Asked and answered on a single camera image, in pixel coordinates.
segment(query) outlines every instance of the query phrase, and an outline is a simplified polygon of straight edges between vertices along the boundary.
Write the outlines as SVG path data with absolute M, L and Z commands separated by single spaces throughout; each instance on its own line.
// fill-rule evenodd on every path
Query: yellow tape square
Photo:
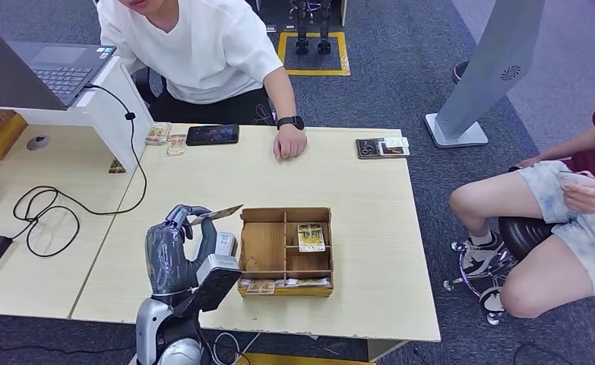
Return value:
M 307 33 L 307 37 L 319 38 L 319 33 Z M 294 76 L 350 76 L 349 56 L 347 54 L 347 40 L 344 32 L 331 32 L 328 34 L 331 38 L 337 39 L 337 48 L 340 51 L 340 69 L 339 70 L 286 70 L 288 75 Z M 284 62 L 286 59 L 286 42 L 289 37 L 297 37 L 297 32 L 282 32 L 279 36 L 279 49 L 277 54 Z

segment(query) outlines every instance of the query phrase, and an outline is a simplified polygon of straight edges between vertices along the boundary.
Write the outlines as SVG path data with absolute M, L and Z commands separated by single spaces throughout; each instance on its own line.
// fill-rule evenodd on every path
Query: white sneaker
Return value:
M 467 277 L 477 276 L 485 271 L 494 256 L 503 248 L 503 238 L 499 233 L 492 232 L 492 242 L 476 246 L 472 240 L 465 241 L 465 255 L 460 266 Z
M 491 287 L 483 291 L 479 302 L 490 313 L 503 313 L 505 311 L 505 308 L 501 304 L 501 287 Z

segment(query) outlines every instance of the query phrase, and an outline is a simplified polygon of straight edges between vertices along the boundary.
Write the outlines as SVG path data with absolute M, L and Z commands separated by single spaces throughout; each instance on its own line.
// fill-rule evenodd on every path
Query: person's hand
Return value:
M 528 158 L 527 160 L 522 160 L 521 162 L 515 164 L 515 166 L 518 166 L 523 169 L 525 167 L 531 167 L 535 163 L 539 163 L 541 161 L 543 161 L 543 157 L 541 157 L 541 155 L 538 155 L 532 158 Z
M 285 160 L 297 157 L 306 149 L 306 133 L 292 124 L 279 127 L 274 143 L 275 158 Z
M 595 177 L 587 171 L 583 174 L 591 178 L 590 186 L 565 183 L 563 185 L 565 205 L 578 213 L 595 214 Z

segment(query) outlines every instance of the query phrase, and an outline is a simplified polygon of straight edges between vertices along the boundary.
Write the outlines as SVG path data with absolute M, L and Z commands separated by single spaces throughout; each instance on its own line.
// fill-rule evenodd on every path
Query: sock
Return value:
M 485 236 L 482 237 L 473 236 L 470 234 L 470 239 L 472 240 L 472 244 L 474 246 L 483 246 L 492 243 L 494 237 L 492 236 L 492 231 L 489 231 Z

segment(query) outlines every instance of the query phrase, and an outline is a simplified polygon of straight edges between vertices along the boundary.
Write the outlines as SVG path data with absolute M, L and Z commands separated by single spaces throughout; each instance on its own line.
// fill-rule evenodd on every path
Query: person's knee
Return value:
M 505 312 L 517 318 L 536 318 L 545 312 L 537 300 L 521 282 L 508 280 L 503 285 L 501 304 Z
M 478 210 L 478 192 L 473 184 L 463 185 L 449 196 L 449 206 L 456 214 L 475 213 Z

